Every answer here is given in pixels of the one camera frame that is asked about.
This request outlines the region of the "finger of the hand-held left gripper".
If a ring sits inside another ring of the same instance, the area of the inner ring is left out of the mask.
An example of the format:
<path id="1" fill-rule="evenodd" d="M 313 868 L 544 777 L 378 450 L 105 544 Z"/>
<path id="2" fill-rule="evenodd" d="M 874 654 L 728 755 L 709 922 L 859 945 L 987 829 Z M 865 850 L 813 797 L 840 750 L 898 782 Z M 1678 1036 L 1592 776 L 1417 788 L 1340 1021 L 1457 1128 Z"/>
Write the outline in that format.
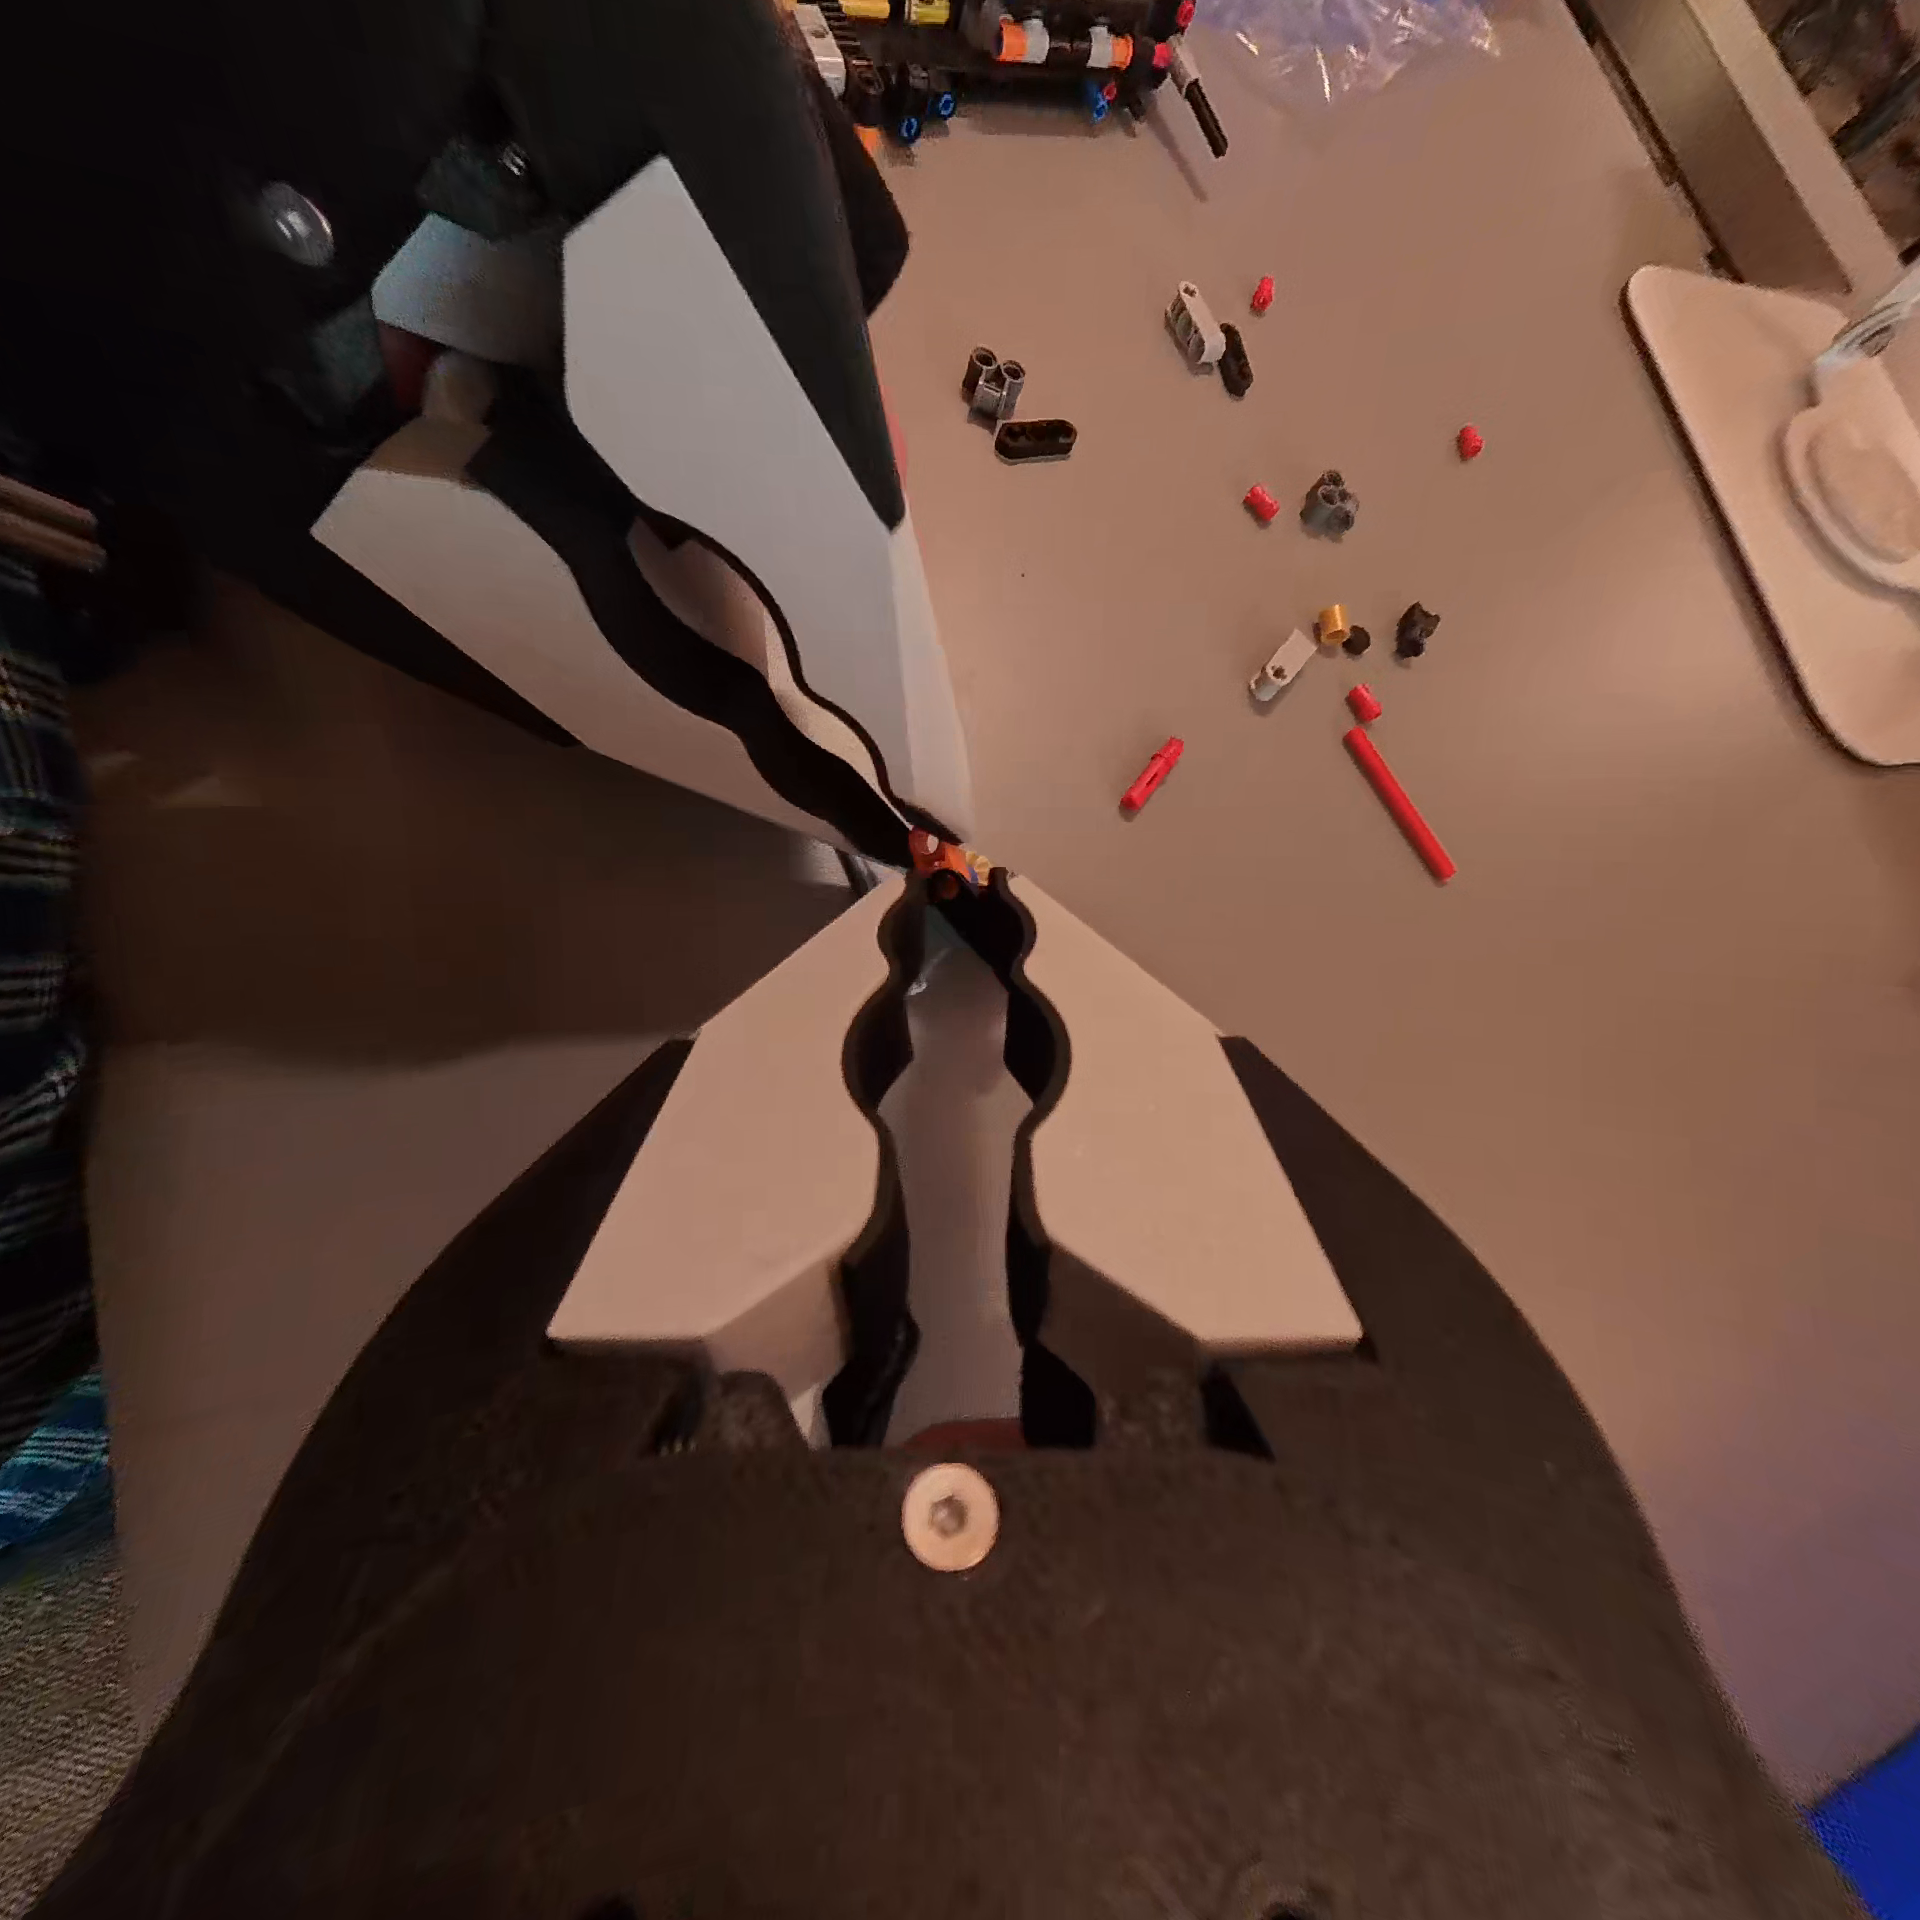
<path id="1" fill-rule="evenodd" d="M 562 249 L 566 412 L 738 580 L 782 721 L 904 819 L 970 842 L 970 741 L 913 515 L 884 523 L 672 161 Z"/>
<path id="2" fill-rule="evenodd" d="M 357 470 L 313 538 L 587 752 L 908 862 L 857 737 L 794 678 L 774 620 L 713 553 L 634 521 L 589 533 L 593 587 L 441 458 Z"/>

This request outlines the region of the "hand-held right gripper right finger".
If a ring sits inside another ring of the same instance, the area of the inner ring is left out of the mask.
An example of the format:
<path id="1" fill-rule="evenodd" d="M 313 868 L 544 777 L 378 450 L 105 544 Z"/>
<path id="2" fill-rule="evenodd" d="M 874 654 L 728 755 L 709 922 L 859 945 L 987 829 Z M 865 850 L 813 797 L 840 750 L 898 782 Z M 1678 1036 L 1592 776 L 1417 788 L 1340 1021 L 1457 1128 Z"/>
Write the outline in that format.
<path id="1" fill-rule="evenodd" d="M 1088 1449 L 1152 1401 L 1208 1417 L 1236 1363 L 1356 1356 L 1242 1074 L 1254 1054 L 1005 868 L 971 896 L 971 948 L 1026 1097 L 1005 1218 L 1026 1444 Z"/>

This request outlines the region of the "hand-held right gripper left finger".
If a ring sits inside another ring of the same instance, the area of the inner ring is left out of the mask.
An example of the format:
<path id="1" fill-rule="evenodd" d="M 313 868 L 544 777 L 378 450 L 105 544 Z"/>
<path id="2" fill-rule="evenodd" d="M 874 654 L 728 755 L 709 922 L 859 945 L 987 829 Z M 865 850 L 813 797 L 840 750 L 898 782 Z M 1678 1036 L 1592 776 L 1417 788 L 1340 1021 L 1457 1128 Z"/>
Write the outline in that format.
<path id="1" fill-rule="evenodd" d="M 883 1442 L 922 1344 L 880 1109 L 914 1058 L 925 907 L 877 883 L 692 1036 L 549 1341 L 769 1376 L 832 1444 Z"/>

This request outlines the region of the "blue plastic bin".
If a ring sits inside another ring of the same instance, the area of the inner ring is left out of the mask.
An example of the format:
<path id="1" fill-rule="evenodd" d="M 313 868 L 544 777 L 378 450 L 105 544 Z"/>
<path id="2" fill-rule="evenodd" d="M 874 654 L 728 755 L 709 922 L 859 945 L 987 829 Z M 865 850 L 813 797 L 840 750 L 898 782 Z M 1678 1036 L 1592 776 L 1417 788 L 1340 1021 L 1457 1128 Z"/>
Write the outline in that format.
<path id="1" fill-rule="evenodd" d="M 1809 1812 L 1813 1835 L 1876 1918 L 1918 1918 L 1918 1730 Z"/>

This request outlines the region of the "dark flat box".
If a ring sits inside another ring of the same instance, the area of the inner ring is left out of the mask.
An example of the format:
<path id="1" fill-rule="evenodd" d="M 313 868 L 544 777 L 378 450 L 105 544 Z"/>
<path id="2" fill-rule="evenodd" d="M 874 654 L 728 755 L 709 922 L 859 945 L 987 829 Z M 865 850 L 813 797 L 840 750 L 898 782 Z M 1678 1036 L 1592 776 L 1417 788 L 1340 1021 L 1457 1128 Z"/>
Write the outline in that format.
<path id="1" fill-rule="evenodd" d="M 1904 273 L 1867 195 L 1745 3 L 1571 3 L 1643 142 L 1738 282 L 1843 301 Z"/>

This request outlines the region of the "clear plastic bag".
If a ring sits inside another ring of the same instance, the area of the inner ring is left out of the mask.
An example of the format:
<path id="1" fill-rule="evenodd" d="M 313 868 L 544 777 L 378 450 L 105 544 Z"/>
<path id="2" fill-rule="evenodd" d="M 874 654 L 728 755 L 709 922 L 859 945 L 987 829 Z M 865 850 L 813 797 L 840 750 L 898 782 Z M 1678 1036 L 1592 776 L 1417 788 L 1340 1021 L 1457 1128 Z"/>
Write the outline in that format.
<path id="1" fill-rule="evenodd" d="M 1385 90 L 1410 67 L 1501 54 L 1477 3 L 1208 3 L 1201 19 L 1281 107 L 1337 107 Z"/>

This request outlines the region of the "long red lego axle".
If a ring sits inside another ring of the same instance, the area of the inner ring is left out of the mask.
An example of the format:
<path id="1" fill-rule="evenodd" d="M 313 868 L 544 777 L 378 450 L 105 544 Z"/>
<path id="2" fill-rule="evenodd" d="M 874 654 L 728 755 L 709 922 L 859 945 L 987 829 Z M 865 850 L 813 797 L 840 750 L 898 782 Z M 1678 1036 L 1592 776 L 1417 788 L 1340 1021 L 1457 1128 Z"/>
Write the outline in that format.
<path id="1" fill-rule="evenodd" d="M 1370 728 L 1352 728 L 1344 733 L 1342 746 L 1346 748 L 1348 756 L 1360 770 L 1360 777 L 1366 782 L 1393 826 L 1400 829 L 1402 840 L 1425 867 L 1427 876 L 1440 885 L 1451 883 L 1451 878 L 1457 876 L 1451 853 L 1445 848 L 1435 829 L 1428 827 L 1427 819 L 1408 796 L 1406 787 L 1388 766 L 1385 756 L 1372 738 Z"/>

